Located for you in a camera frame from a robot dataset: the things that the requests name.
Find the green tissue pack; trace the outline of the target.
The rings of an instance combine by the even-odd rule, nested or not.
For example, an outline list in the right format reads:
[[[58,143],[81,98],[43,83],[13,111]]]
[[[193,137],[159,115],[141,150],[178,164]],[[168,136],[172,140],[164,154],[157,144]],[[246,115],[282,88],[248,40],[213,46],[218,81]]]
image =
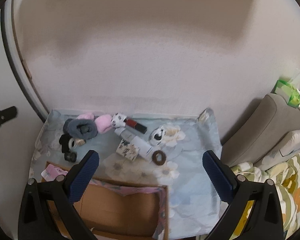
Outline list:
[[[280,95],[290,107],[298,108],[300,106],[300,90],[285,80],[277,80],[274,93]]]

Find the beige cream jar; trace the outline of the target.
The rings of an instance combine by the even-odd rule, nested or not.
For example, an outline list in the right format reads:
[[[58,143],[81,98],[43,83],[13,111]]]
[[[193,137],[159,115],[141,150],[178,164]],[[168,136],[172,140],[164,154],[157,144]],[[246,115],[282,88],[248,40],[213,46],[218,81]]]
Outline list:
[[[77,146],[82,146],[84,144],[86,144],[86,141],[84,139],[75,139],[76,145]]]

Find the brown hair scrunchie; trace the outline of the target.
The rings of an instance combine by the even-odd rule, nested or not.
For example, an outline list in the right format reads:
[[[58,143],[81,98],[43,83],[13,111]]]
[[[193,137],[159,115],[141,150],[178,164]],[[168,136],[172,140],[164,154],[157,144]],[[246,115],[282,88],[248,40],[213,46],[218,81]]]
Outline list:
[[[166,154],[161,150],[154,151],[152,154],[152,161],[155,165],[162,166],[166,162]]]

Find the pink fluffy sock roll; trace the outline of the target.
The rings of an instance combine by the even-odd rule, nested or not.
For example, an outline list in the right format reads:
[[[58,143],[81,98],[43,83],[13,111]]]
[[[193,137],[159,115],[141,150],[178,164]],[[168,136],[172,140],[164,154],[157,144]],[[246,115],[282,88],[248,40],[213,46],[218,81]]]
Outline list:
[[[109,114],[98,116],[94,121],[98,133],[104,134],[107,131],[111,130],[112,129],[111,120],[112,120],[112,116]]]
[[[95,120],[95,116],[93,113],[84,113],[84,114],[80,114],[76,117],[76,119],[84,119],[84,120]]]

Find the white pillow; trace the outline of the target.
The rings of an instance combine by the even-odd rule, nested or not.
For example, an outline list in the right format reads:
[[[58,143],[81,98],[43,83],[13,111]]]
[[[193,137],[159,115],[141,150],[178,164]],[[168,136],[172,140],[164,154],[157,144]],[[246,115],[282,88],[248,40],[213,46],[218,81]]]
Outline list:
[[[266,171],[273,166],[285,162],[300,152],[300,130],[288,132],[286,136],[262,159],[255,163],[255,166]]]

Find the white floral small box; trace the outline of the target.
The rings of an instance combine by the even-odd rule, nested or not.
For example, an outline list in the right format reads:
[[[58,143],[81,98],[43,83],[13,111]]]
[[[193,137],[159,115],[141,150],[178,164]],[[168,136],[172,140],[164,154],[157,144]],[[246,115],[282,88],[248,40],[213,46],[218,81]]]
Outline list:
[[[116,153],[130,161],[134,161],[139,155],[140,149],[130,142],[122,139],[116,149]]]

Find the grey sofa cushion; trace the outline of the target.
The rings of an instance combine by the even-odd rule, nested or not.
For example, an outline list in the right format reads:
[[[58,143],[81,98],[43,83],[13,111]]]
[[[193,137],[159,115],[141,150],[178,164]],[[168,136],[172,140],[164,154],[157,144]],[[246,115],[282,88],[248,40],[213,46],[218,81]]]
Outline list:
[[[245,124],[223,145],[221,161],[230,167],[256,163],[290,131],[300,129],[300,110],[277,94],[267,94]]]

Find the red black lipstick tube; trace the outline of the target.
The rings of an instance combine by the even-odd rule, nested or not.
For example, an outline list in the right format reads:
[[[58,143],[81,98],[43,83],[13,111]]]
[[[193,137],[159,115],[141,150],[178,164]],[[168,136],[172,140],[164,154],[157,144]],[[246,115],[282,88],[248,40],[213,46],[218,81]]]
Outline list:
[[[126,126],[129,126],[142,134],[145,134],[147,132],[146,126],[138,123],[137,121],[135,121],[131,118],[125,118],[124,122],[125,122]]]

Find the pink packet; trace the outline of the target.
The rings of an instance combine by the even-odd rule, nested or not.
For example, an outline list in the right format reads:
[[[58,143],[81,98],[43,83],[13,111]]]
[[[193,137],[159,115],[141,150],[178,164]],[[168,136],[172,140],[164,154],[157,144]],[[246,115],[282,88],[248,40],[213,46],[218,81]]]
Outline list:
[[[59,175],[66,175],[68,171],[63,170],[62,168],[55,166],[53,164],[48,164],[45,170],[42,171],[41,176],[45,181],[53,181]]]

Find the black cosmetic jar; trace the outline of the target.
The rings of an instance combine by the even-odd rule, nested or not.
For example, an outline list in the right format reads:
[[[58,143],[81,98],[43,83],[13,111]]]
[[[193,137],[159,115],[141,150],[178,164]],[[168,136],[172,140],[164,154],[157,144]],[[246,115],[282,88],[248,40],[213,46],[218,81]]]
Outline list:
[[[75,152],[64,153],[64,159],[68,162],[75,163],[77,160],[77,154]]]

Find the white black spotted sock roll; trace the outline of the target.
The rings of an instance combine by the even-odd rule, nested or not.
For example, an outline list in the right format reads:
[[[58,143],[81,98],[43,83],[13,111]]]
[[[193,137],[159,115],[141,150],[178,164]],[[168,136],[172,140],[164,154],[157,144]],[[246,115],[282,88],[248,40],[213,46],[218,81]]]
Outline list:
[[[111,126],[113,128],[125,127],[127,116],[122,113],[116,113],[111,119]]]

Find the clear tape roll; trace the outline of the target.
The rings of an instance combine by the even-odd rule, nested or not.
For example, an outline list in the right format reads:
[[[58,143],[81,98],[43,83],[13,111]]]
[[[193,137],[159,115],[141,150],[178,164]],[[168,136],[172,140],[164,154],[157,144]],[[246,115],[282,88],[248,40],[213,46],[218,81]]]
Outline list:
[[[69,150],[74,150],[77,147],[77,142],[74,138],[70,138],[68,142]]]

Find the grey sock roll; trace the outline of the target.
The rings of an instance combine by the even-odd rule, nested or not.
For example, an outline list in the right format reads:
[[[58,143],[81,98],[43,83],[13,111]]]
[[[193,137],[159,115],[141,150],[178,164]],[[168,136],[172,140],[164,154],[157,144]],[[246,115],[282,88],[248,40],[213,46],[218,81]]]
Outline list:
[[[63,132],[83,140],[94,138],[98,134],[94,121],[89,119],[67,119],[63,125]]]

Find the silver white cosmetic tube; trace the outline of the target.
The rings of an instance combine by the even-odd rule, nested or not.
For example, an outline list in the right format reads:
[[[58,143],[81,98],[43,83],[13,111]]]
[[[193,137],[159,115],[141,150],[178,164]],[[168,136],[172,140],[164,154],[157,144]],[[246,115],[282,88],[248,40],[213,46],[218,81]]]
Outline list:
[[[152,161],[152,154],[155,151],[152,145],[126,128],[116,128],[114,132],[122,139],[138,148],[140,157],[149,162]]]

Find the floral light blue cloth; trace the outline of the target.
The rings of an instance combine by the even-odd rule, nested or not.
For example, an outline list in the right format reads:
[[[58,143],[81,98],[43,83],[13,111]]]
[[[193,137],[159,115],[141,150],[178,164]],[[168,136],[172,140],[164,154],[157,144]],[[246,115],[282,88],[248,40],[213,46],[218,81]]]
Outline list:
[[[147,127],[142,139],[165,127],[167,134],[160,146],[166,154],[162,166],[137,157],[130,161],[117,154],[121,138],[113,130],[98,134],[75,148],[77,160],[89,150],[100,156],[96,176],[126,183],[165,185],[168,188],[167,234],[169,239],[209,233],[219,219],[221,200],[203,165],[204,152],[211,150],[221,156],[222,146],[212,109],[205,109],[196,118],[166,119],[144,115],[138,122]]]

